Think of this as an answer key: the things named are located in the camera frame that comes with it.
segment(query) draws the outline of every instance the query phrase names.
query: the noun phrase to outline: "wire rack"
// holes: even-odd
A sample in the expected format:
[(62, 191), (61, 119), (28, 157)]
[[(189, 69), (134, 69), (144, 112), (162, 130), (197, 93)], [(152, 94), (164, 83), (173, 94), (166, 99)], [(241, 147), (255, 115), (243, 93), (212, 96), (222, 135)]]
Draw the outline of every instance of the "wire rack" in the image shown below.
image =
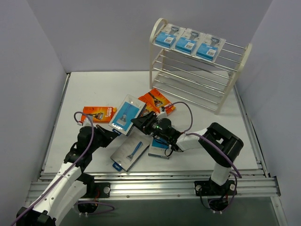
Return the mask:
[(252, 45), (242, 47), (226, 42), (215, 62), (166, 48), (161, 48), (154, 57), (154, 40), (167, 24), (166, 19), (158, 19), (150, 35), (150, 89), (156, 88), (219, 114)]

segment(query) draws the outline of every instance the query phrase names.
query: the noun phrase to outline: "white table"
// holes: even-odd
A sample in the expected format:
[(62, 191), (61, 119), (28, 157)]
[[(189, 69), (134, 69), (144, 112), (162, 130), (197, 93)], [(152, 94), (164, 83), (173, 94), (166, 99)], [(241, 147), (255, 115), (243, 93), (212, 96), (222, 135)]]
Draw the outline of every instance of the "white table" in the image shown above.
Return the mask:
[[(148, 72), (78, 72), (71, 73), (69, 84), (63, 100), (55, 133), (48, 152), (45, 173), (56, 173), (59, 170), (71, 145), (76, 142), (80, 127), (73, 119), (76, 111), (84, 106), (119, 107), (127, 94), (134, 97), (149, 91)], [(171, 102), (181, 99), (163, 93)], [(194, 115), (191, 132), (204, 129), (212, 122), (217, 122), (237, 135), (244, 142), (244, 147), (235, 161), (240, 170), (257, 169), (256, 159), (240, 114), (237, 100), (232, 91), (220, 113), (214, 115), (203, 108), (189, 104)], [(190, 114), (186, 106), (176, 105), (169, 119), (176, 129), (183, 131), (190, 124)], [(99, 148), (93, 153), (93, 160), (86, 169), (90, 173), (117, 172), (112, 167), (110, 156), (126, 139), (124, 135), (115, 139), (107, 148)], [(173, 153), (169, 160), (150, 157), (147, 152), (129, 171), (131, 172), (174, 172), (191, 170), (213, 170), (214, 160), (204, 149)]]

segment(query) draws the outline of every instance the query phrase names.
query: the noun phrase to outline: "orange package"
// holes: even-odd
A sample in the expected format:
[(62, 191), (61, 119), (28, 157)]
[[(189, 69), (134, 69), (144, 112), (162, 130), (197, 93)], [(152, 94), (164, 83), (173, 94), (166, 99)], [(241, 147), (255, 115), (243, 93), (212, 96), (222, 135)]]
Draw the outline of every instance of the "orange package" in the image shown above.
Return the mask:
[[(93, 122), (110, 122), (116, 113), (116, 107), (84, 107), (83, 113), (93, 116)], [(81, 116), (81, 121), (85, 120), (85, 116)]]
[(142, 116), (147, 115), (151, 111), (154, 111), (155, 113), (160, 113), (160, 111), (158, 111), (157, 108), (155, 108), (144, 96), (139, 97), (138, 100), (141, 100), (144, 103), (146, 103), (146, 107), (141, 114)]
[[(152, 89), (150, 92), (145, 94), (144, 97), (154, 108), (157, 109), (157, 112), (160, 112), (160, 107), (171, 104), (171, 102), (156, 89)], [(170, 114), (174, 109), (175, 106), (167, 108), (166, 113)]]

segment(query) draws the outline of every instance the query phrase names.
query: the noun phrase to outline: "barcode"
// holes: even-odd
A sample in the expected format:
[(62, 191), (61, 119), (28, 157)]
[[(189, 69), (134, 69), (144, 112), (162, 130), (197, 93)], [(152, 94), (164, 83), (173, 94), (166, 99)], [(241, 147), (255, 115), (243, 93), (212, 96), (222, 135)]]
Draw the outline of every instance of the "barcode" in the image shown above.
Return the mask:
[(167, 37), (167, 38), (164, 40), (164, 42), (171, 43), (172, 40), (174, 40), (174, 38), (172, 38), (172, 37)]
[(216, 53), (216, 50), (210, 49), (210, 50), (208, 50), (207, 55), (214, 56), (215, 53)]
[(185, 48), (187, 48), (187, 49), (192, 49), (193, 46), (194, 46), (193, 43), (188, 42), (188, 43), (185, 45)]

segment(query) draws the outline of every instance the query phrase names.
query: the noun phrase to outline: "product box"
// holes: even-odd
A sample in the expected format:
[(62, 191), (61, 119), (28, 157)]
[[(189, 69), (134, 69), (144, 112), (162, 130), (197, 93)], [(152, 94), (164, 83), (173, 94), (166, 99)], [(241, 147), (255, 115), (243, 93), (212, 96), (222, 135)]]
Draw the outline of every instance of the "product box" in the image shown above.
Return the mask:
[(143, 101), (127, 95), (118, 111), (114, 114), (109, 126), (128, 136), (133, 127), (131, 119), (139, 117), (145, 106), (146, 104)]
[(93, 122), (109, 122), (116, 113), (116, 107), (84, 107), (83, 113), (93, 116)]
[(214, 62), (225, 42), (225, 39), (221, 39), (211, 34), (206, 34), (202, 44), (196, 52), (196, 56), (207, 61)]
[(143, 133), (133, 131), (111, 156), (111, 159), (115, 162), (113, 167), (118, 171), (122, 168), (128, 172), (150, 146), (147, 138)]
[(173, 24), (168, 24), (156, 37), (155, 44), (160, 47), (171, 48), (172, 45), (184, 33), (184, 31), (185, 28), (183, 27), (175, 26)]
[(187, 28), (175, 45), (175, 50), (190, 55), (206, 34)]
[[(162, 143), (166, 143), (166, 141), (162, 138), (160, 138), (159, 141)], [(149, 156), (169, 159), (169, 157), (165, 155), (165, 150), (167, 155), (168, 153), (170, 153), (169, 145), (164, 145), (162, 143), (159, 143), (158, 141), (156, 141), (155, 138), (153, 138), (149, 147)]]
[(156, 114), (159, 114), (160, 112), (157, 110), (157, 108), (155, 108), (144, 96), (141, 96), (138, 98), (138, 100), (143, 101), (144, 103), (146, 103), (146, 107), (145, 109), (142, 111), (141, 116), (145, 116), (148, 113), (150, 113), (151, 111), (154, 111)]
[[(162, 93), (160, 93), (157, 89), (152, 89), (150, 92), (144, 95), (145, 99), (153, 105), (154, 108), (157, 109), (156, 112), (160, 112), (160, 107), (164, 107), (170, 105), (171, 102), (167, 100)], [(168, 108), (166, 110), (167, 114), (170, 114), (175, 109), (175, 106)]]

